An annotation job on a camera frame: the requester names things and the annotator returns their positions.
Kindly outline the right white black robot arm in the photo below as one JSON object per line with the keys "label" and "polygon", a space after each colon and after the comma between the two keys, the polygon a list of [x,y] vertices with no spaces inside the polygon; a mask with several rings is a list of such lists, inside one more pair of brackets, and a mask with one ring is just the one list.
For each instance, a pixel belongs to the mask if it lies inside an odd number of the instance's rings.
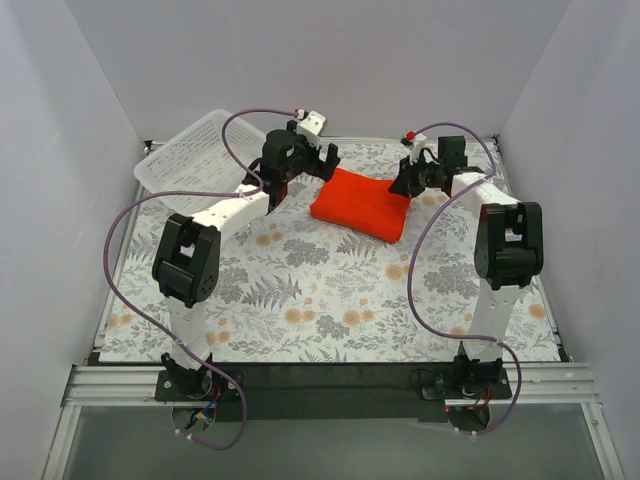
{"label": "right white black robot arm", "polygon": [[503,344],[515,302],[544,263],[542,209],[494,186],[488,174],[471,166],[462,136],[445,136],[431,150],[426,138],[409,132],[401,140],[410,153],[399,163],[389,190],[413,199],[438,189],[477,219],[474,267],[480,279],[472,325],[454,335],[459,348],[452,362],[419,373],[431,398],[510,395],[503,372]]}

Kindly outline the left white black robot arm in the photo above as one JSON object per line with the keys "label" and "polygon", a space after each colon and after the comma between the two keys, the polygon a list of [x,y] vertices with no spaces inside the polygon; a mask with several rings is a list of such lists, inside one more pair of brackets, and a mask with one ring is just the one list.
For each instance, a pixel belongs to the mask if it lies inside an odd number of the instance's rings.
{"label": "left white black robot arm", "polygon": [[288,183],[299,175],[330,180],[340,163],[338,146],[330,143],[325,156],[322,152],[300,133],[273,130],[233,198],[191,216],[173,214],[166,221],[152,277],[166,299],[170,330],[177,340],[161,363],[172,385],[186,397],[200,399],[210,389],[202,365],[211,359],[204,302],[219,279],[221,246],[277,208],[288,193]]}

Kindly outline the orange t-shirt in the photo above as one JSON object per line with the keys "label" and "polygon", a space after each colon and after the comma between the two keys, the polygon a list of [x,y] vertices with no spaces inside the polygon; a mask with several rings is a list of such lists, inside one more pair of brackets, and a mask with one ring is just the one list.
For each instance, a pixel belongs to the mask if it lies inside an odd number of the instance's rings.
{"label": "orange t-shirt", "polygon": [[391,184],[337,168],[311,204],[310,215],[394,244],[402,237],[411,200],[390,193]]}

